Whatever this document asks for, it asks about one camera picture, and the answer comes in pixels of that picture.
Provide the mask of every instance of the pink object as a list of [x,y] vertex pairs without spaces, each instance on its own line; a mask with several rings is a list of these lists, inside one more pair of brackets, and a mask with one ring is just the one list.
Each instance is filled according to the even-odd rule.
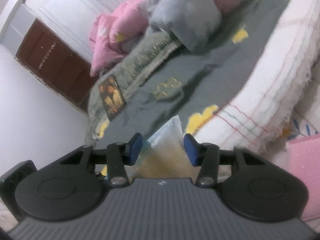
[[[96,76],[103,68],[111,69],[127,53],[121,44],[141,36],[148,27],[148,19],[140,5],[147,0],[128,0],[120,4],[110,15],[101,14],[93,24],[89,35],[93,51],[91,76]],[[222,14],[235,9],[241,0],[214,0]]]
[[309,190],[303,220],[320,217],[320,134],[287,142],[288,171]]
[[140,36],[148,27],[148,19],[140,9],[145,0],[129,0],[120,4],[110,15],[101,14],[95,20],[89,40],[93,51],[91,76],[103,68],[112,68],[127,54],[121,44]]

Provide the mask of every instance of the blue floral pattern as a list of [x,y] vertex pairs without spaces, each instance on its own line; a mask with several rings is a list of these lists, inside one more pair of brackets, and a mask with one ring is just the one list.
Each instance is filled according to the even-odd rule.
[[291,134],[287,137],[287,140],[289,141],[296,139],[298,136],[307,137],[319,133],[313,125],[308,124],[307,121],[303,118],[301,118],[300,124],[297,119],[292,119],[290,123],[290,132]]

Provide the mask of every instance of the bed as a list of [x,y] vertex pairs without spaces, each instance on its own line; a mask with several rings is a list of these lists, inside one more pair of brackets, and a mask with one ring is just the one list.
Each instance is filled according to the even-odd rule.
[[[128,141],[136,132],[147,139],[178,115],[183,131],[199,142],[263,151],[281,134],[310,78],[319,15],[320,0],[250,0],[223,20],[201,53],[166,43],[165,61],[144,73],[134,90],[120,84],[126,107],[111,122],[99,119],[104,132],[96,147]],[[93,94],[91,121],[97,112],[90,105],[102,106]]]

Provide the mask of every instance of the plastic bag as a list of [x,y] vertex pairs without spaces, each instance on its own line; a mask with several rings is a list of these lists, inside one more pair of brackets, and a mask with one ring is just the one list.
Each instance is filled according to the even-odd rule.
[[134,166],[126,166],[133,178],[192,178],[200,167],[193,167],[183,148],[183,133],[178,116],[170,119],[143,145]]

